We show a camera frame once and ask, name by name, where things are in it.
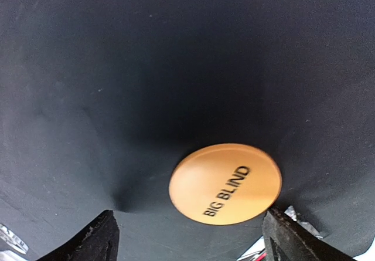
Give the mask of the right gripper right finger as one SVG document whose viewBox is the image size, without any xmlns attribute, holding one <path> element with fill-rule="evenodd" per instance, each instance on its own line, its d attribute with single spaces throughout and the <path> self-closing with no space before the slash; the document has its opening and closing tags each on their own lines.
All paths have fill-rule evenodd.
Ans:
<svg viewBox="0 0 375 261">
<path fill-rule="evenodd" d="M 262 233 L 271 261 L 352 261 L 353 258 L 319 240 L 277 208 L 270 208 Z"/>
</svg>

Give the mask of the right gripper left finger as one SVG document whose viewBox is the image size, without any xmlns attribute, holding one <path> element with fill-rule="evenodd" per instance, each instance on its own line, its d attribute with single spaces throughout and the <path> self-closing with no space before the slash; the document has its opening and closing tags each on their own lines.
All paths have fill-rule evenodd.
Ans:
<svg viewBox="0 0 375 261">
<path fill-rule="evenodd" d="M 104 210 L 63 245 L 38 261 L 116 261 L 120 230 L 112 210 Z"/>
</svg>

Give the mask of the orange big blind button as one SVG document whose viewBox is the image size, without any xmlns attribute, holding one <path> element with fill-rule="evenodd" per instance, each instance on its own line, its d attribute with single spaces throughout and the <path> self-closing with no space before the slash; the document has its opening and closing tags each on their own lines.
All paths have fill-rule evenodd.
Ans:
<svg viewBox="0 0 375 261">
<path fill-rule="evenodd" d="M 233 225 L 266 211 L 279 197 L 275 161 L 250 145 L 225 143 L 185 157 L 169 183 L 169 197 L 184 216 L 208 225 Z"/>
</svg>

